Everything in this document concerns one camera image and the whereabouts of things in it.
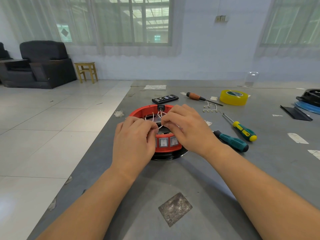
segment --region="screwdriver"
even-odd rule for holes
[[[187,93],[186,93],[186,96],[189,97],[189,98],[191,98],[191,99],[194,99],[194,100],[208,101],[208,102],[213,103],[213,104],[218,104],[218,103],[216,103],[216,102],[214,102],[214,101],[205,99],[204,97],[201,97],[201,96],[199,96],[199,95],[196,95],[195,93],[192,93],[192,92],[187,92]]]
[[[233,121],[225,113],[222,113],[222,114],[226,116],[230,121],[232,121],[233,127],[236,128],[237,131],[241,133],[244,139],[246,139],[247,141],[255,141],[257,139],[257,135],[252,130],[244,127],[242,124],[240,124],[239,121]]]
[[[234,138],[226,134],[222,134],[218,130],[213,131],[213,133],[218,139],[224,141],[230,147],[238,150],[239,152],[246,152],[249,149],[249,145],[245,143],[243,140],[240,140],[239,138]]]

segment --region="sheer white curtain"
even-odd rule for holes
[[[256,56],[320,59],[320,0],[275,0]]]
[[[19,43],[60,41],[73,55],[175,56],[181,48],[184,0],[0,0],[0,4]]]

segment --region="red circular housing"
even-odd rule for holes
[[[165,105],[164,112],[168,113],[172,108],[172,105]],[[130,116],[144,119],[146,116],[152,115],[152,113],[154,113],[155,115],[158,114],[158,105],[153,104],[141,107],[133,111]],[[178,142],[173,133],[163,135],[157,134],[155,136],[155,140],[155,152],[174,152],[182,148],[182,145]]]

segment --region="hand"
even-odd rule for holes
[[[137,117],[128,117],[118,124],[110,168],[133,183],[155,153],[158,130],[155,122]]]
[[[186,104],[175,105],[162,117],[161,124],[170,129],[187,150],[202,157],[222,144],[198,112]]]

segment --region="forearm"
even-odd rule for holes
[[[114,170],[106,170],[37,240],[103,239],[132,183]]]
[[[206,157],[226,182],[261,237],[316,239],[320,212],[227,145]]]

